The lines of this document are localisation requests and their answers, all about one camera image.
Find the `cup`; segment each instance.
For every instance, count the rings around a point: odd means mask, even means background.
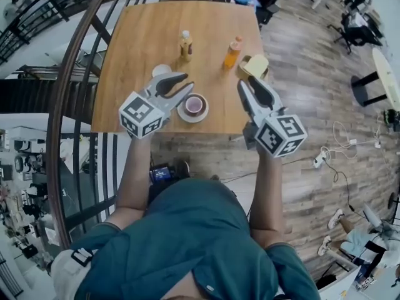
[[[199,96],[193,94],[186,98],[184,108],[188,116],[196,117],[203,109],[203,100]]]

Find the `person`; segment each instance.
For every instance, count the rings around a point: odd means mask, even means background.
[[[11,0],[11,2],[7,3],[2,12],[3,17],[5,18],[7,25],[9,26],[13,21],[17,18],[20,10],[18,8],[19,0]]]
[[[333,229],[340,223],[347,233],[346,240],[332,241],[330,236],[326,236],[318,249],[318,254],[323,256],[331,248],[342,249],[354,257],[360,258],[367,263],[373,263],[376,260],[379,247],[383,248],[382,255],[376,263],[378,268],[390,268],[400,264],[400,241],[394,239],[384,240],[379,232],[367,233],[357,229],[345,217],[343,210],[338,209],[328,222],[328,229]]]
[[[270,300],[278,285],[279,299],[320,299],[284,241],[281,158],[258,148],[248,221],[215,180],[180,180],[148,204],[150,148],[132,138],[116,210],[54,260],[60,299]]]

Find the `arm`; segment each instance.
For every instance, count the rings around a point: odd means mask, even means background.
[[[148,205],[151,136],[132,138],[118,188],[116,210],[106,222],[124,229],[141,219]]]
[[[284,242],[282,204],[282,160],[258,148],[256,189],[251,204],[252,238],[263,248]]]

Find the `staircase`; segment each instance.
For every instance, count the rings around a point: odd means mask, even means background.
[[[7,113],[49,113],[51,110],[51,92],[55,80],[41,79],[6,79],[0,80],[0,114]],[[80,82],[69,83],[69,94],[63,104],[63,116],[76,118],[76,99],[81,86]],[[91,123],[96,83],[87,85],[81,121]]]

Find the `bottle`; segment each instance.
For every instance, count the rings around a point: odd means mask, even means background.
[[[192,59],[192,44],[193,40],[192,37],[190,36],[190,33],[188,30],[182,31],[182,36],[181,36],[181,57],[185,59],[185,61],[190,61]]]
[[[235,41],[229,44],[229,49],[224,60],[224,65],[231,69],[239,56],[240,50],[242,49],[242,37],[237,36]]]

